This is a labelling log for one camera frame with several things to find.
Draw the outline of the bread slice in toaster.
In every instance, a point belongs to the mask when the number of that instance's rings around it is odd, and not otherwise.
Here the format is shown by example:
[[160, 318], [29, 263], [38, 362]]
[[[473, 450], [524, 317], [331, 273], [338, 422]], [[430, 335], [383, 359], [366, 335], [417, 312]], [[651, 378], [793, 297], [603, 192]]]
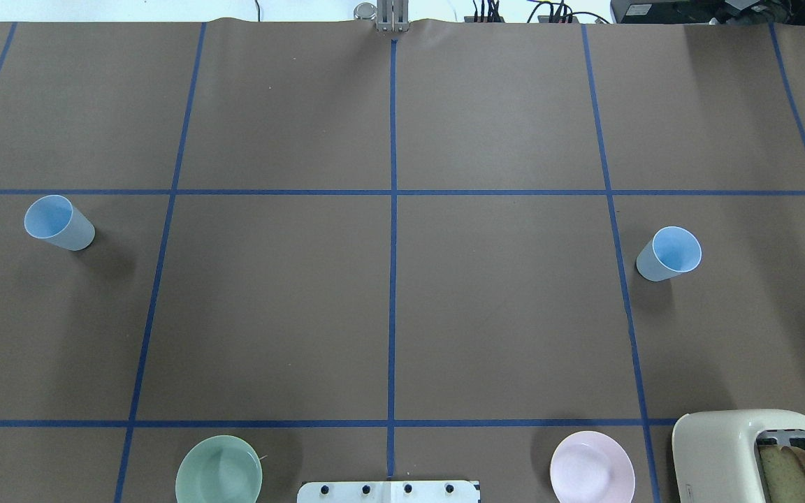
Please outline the bread slice in toaster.
[[805, 502], [805, 450], [764, 445], [758, 449], [770, 502]]

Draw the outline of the light blue plastic cup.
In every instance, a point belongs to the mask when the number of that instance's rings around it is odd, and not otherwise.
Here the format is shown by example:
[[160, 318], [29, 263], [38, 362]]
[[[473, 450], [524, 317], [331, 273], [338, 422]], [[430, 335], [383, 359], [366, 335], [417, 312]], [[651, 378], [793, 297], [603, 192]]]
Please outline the light blue plastic cup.
[[72, 252], [89, 247], [96, 235], [86, 216], [61, 195], [34, 201], [25, 212], [24, 229], [32, 238]]
[[702, 262], [702, 246], [693, 233], [679, 226], [658, 230], [636, 260], [639, 274], [662, 282], [695, 270]]

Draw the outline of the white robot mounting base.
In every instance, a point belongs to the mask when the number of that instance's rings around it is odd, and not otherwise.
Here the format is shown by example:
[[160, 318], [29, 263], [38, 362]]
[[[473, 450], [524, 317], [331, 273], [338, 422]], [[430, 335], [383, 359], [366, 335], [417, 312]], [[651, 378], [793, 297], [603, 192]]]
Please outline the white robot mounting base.
[[478, 481], [322, 481], [305, 483], [297, 502], [480, 502]]

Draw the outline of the black device at table edge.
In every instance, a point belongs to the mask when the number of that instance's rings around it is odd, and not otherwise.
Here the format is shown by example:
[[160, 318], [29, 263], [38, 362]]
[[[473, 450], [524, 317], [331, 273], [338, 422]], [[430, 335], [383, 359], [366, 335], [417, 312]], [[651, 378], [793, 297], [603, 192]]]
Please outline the black device at table edge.
[[611, 1], [618, 24], [805, 26], [805, 1]]

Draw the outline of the cream toaster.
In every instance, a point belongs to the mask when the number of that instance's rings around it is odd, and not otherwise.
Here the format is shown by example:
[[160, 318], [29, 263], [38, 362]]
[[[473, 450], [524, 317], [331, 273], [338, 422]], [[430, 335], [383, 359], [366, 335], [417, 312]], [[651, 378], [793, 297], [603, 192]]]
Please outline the cream toaster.
[[805, 450], [805, 415], [782, 409], [686, 414], [672, 433], [681, 502], [770, 502], [758, 449]]

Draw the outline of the green plastic bowl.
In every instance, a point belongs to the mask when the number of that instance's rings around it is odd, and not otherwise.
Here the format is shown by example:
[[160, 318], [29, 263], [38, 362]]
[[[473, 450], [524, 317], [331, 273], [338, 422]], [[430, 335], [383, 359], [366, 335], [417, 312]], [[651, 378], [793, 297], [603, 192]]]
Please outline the green plastic bowl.
[[175, 478], [178, 502], [256, 502], [264, 472], [260, 456], [243, 439], [217, 435], [182, 459]]

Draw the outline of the pink plastic bowl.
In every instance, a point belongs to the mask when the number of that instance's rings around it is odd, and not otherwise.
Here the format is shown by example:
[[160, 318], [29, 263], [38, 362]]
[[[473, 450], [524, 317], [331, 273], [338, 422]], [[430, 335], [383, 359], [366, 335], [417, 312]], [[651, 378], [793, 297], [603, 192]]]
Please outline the pink plastic bowl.
[[549, 480], [559, 502], [632, 502], [634, 466], [613, 437], [593, 430], [563, 439], [549, 463]]

